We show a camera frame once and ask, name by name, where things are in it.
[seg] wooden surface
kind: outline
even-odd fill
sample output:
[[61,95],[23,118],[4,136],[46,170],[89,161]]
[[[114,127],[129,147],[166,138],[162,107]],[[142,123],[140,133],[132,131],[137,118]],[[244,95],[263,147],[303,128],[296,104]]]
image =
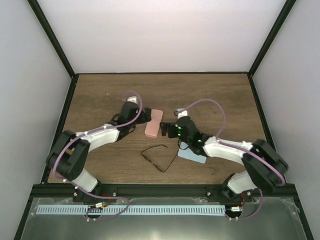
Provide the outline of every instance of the wooden surface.
[[[97,128],[120,112],[122,94],[137,91],[143,106],[163,110],[163,121],[176,120],[175,109],[192,102],[211,98],[219,102],[226,114],[226,128],[220,135],[231,141],[252,142],[265,139],[254,97],[245,74],[85,74],[80,75],[64,125],[75,132]],[[219,108],[202,102],[189,110],[189,115],[204,133],[215,135],[223,123]],[[148,138],[146,125],[119,142],[101,146],[88,154],[85,168],[103,183],[150,184],[220,184],[230,174],[244,167],[228,160],[208,158],[205,164],[177,157],[162,173],[145,160],[140,152],[150,146],[164,144],[145,152],[165,169],[178,151],[177,139]],[[49,177],[49,182],[59,180]]]

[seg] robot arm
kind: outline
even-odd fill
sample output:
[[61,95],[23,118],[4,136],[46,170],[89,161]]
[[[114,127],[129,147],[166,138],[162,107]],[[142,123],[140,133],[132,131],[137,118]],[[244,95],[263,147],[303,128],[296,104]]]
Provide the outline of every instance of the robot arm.
[[178,111],[180,109],[176,111],[176,122],[160,123],[162,136],[168,134],[169,138],[179,138],[188,144],[196,155],[223,158],[244,165],[246,168],[242,173],[231,174],[222,184],[222,192],[228,199],[234,199],[243,191],[255,188],[272,192],[281,183],[271,169],[244,151],[263,158],[283,176],[288,170],[288,165],[266,141],[258,139],[252,143],[216,139],[215,136],[200,132],[186,110],[180,113]]
[[136,117],[138,110],[139,103],[137,97],[129,97],[122,106],[120,113],[115,115],[107,124],[103,125],[101,130],[94,133],[64,131],[51,149],[46,159],[47,164],[53,168],[64,147],[72,139],[82,136],[68,148],[69,151],[62,155],[56,172],[64,179],[73,182],[87,192],[92,192],[99,184],[99,181],[84,168],[88,153],[102,145],[123,139],[137,124],[151,120],[151,109],[145,108],[137,120],[131,124],[118,128],[109,128],[110,126],[122,125],[129,122]]

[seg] light blue cloth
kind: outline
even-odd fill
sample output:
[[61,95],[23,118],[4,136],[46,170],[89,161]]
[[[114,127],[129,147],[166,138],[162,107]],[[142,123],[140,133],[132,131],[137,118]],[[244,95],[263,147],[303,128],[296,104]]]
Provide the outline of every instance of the light blue cloth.
[[201,156],[201,155],[197,155],[194,154],[190,148],[187,148],[186,150],[183,150],[187,147],[188,145],[185,142],[181,142],[180,144],[180,148],[178,151],[178,156],[180,158],[184,158],[184,159],[188,159],[188,160],[192,160],[201,164],[204,164],[207,160],[207,158],[205,156]]

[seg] purple cable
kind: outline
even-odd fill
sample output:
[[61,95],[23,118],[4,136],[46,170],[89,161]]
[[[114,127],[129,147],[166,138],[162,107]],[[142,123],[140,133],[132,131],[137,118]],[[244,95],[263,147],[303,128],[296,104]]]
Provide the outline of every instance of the purple cable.
[[242,217],[242,218],[238,218],[237,220],[232,218],[232,217],[229,217],[226,213],[224,214],[228,219],[230,220],[236,220],[236,221],[239,221],[239,220],[246,220],[246,219],[249,219],[253,216],[255,216],[259,211],[260,209],[262,208],[262,205],[263,205],[263,199],[264,199],[264,196],[262,194],[262,191],[258,188],[259,192],[260,192],[260,204],[259,204],[259,207],[257,208],[257,210],[254,211],[254,213],[250,214],[249,216],[245,216],[245,217]]
[[223,115],[223,125],[222,127],[220,128],[220,130],[218,131],[218,133],[215,135],[215,138],[216,140],[221,144],[221,145],[224,145],[224,146],[227,146],[227,147],[230,147],[230,148],[234,148],[234,149],[237,149],[237,150],[240,150],[240,151],[243,151],[249,155],[251,155],[252,157],[254,157],[255,159],[257,159],[258,161],[260,161],[262,164],[264,164],[265,166],[267,166],[270,170],[272,170],[277,176],[278,178],[281,180],[281,184],[280,186],[283,186],[286,184],[286,180],[285,178],[282,176],[282,174],[280,172],[278,172],[273,166],[271,166],[268,162],[266,162],[262,157],[259,157],[258,155],[256,155],[255,153],[243,148],[243,147],[240,147],[240,146],[235,146],[235,145],[232,145],[232,144],[228,144],[228,143],[225,143],[223,141],[221,141],[219,139],[219,135],[221,134],[221,132],[224,130],[225,126],[226,126],[226,114],[225,114],[225,111],[224,109],[221,107],[221,105],[219,103],[217,103],[215,100],[212,100],[212,99],[209,99],[209,98],[205,98],[205,99],[201,99],[201,100],[198,100],[198,101],[195,101],[194,103],[191,103],[189,106],[187,106],[186,108],[180,110],[178,113],[181,113],[185,110],[188,110],[189,108],[191,108],[192,106],[200,103],[200,102],[204,102],[204,101],[208,101],[208,102],[212,102],[214,104],[216,104],[221,112],[222,112],[222,115]]
[[[123,96],[126,94],[126,93],[133,93],[135,94],[138,98],[139,98],[139,102],[140,102],[140,106],[139,106],[139,111],[137,113],[137,115],[130,121],[126,122],[126,123],[123,123],[123,124],[120,124],[120,125],[116,125],[116,126],[107,126],[106,128],[104,126],[101,126],[101,127],[98,127],[98,128],[95,128],[95,129],[92,129],[92,130],[89,130],[87,131],[87,135],[90,135],[90,134],[93,134],[93,133],[96,133],[96,132],[99,132],[99,131],[104,131],[104,130],[107,130],[107,129],[116,129],[116,128],[121,128],[121,127],[125,127],[131,123],[133,123],[135,120],[138,119],[138,117],[140,116],[141,112],[142,112],[142,108],[143,108],[143,102],[142,102],[142,98],[141,96],[135,92],[135,91],[132,91],[132,90],[128,90],[126,91]],[[61,157],[63,156],[63,154],[66,152],[66,150],[74,143],[76,142],[78,139],[82,138],[83,136],[85,136],[86,134],[81,134],[75,138],[73,138],[63,149],[62,151],[60,152],[60,154],[58,155],[54,165],[53,165],[53,168],[52,168],[52,173],[53,173],[53,176],[56,177],[56,178],[59,178],[59,179],[64,179],[64,177],[60,177],[56,174],[57,172],[57,166],[61,160]],[[98,195],[94,195],[84,189],[82,189],[81,187],[77,186],[76,184],[74,184],[73,182],[70,182],[71,184],[73,184],[74,186],[78,187],[78,189],[80,189],[82,192],[84,192],[85,194],[93,197],[93,198],[96,198],[96,199],[106,199],[106,200],[109,200],[109,199],[122,199],[122,200],[126,200],[128,201],[128,205],[120,212],[118,212],[117,214],[115,215],[112,215],[112,216],[109,216],[109,217],[105,217],[105,218],[101,218],[100,220],[106,220],[106,219],[111,219],[111,218],[115,218],[117,216],[119,216],[120,214],[122,214],[123,212],[125,212],[128,207],[129,207],[129,199],[125,198],[125,197],[121,197],[121,196],[98,196]]]
[[[200,102],[204,102],[204,101],[207,101],[207,102],[212,102],[214,104],[216,104],[221,112],[222,112],[222,115],[223,115],[223,124],[222,124],[222,127],[220,128],[220,130],[218,131],[218,133],[215,135],[215,138],[216,140],[221,144],[221,145],[224,145],[224,146],[227,146],[227,147],[230,147],[230,148],[234,148],[234,149],[237,149],[237,150],[240,150],[240,151],[243,151],[249,155],[251,155],[252,157],[254,157],[255,159],[257,159],[258,161],[260,161],[262,164],[264,164],[265,166],[267,166],[270,170],[272,170],[278,177],[279,179],[281,180],[281,184],[279,186],[283,186],[286,184],[286,180],[285,178],[282,176],[282,174],[280,172],[278,172],[273,166],[271,166],[268,162],[266,162],[262,157],[259,157],[258,155],[256,155],[255,153],[243,148],[243,147],[240,147],[240,146],[235,146],[235,145],[232,145],[232,144],[228,144],[228,143],[225,143],[225,142],[222,142],[220,139],[219,139],[219,135],[222,133],[222,131],[224,130],[225,126],[226,126],[226,114],[225,114],[225,111],[224,109],[221,107],[221,105],[216,102],[215,100],[212,100],[212,99],[209,99],[209,98],[205,98],[205,99],[200,99],[198,101],[195,101],[193,103],[191,103],[189,106],[187,106],[186,108],[178,111],[178,113],[182,113],[183,111],[185,110],[188,110],[189,108],[191,108],[192,106],[200,103]],[[263,205],[263,193],[262,191],[258,188],[259,192],[260,192],[260,195],[261,195],[261,199],[260,199],[260,205],[258,207],[258,209],[252,213],[251,215],[249,216],[246,216],[246,217],[243,217],[243,218],[238,218],[238,220],[246,220],[246,219],[249,219],[253,216],[255,216],[259,211],[260,209],[262,208],[262,205]]]

